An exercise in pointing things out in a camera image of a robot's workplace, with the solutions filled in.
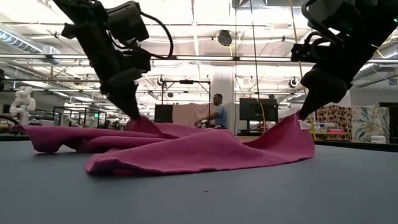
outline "man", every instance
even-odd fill
[[[211,114],[210,116],[200,118],[197,122],[195,122],[195,126],[199,126],[201,121],[208,120],[215,120],[216,125],[222,125],[224,128],[228,129],[228,115],[223,104],[223,95],[217,93],[214,95],[213,104],[217,106],[216,112]]]

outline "table surface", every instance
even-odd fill
[[[0,142],[0,223],[398,223],[398,154],[317,146],[275,167],[92,177],[89,154]]]

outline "fabric fold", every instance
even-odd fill
[[[86,163],[87,173],[114,175],[189,174],[276,166],[313,157],[311,134],[298,116],[286,117],[259,139],[241,143],[228,130],[154,124],[142,117],[128,131],[23,126],[39,152],[61,145],[77,152],[98,152]]]

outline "patterned fabric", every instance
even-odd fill
[[[327,141],[350,141],[351,140],[352,111],[349,107],[324,106],[317,111],[316,122],[335,123],[336,128],[343,129],[346,134],[328,134]]]
[[[372,142],[372,136],[390,138],[390,115],[388,108],[373,106],[353,106],[353,141]]]

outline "black screen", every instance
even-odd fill
[[[266,121],[278,122],[278,103],[275,99],[260,99],[264,108]],[[262,109],[259,102],[253,98],[239,99],[239,119],[241,121],[263,120]]]

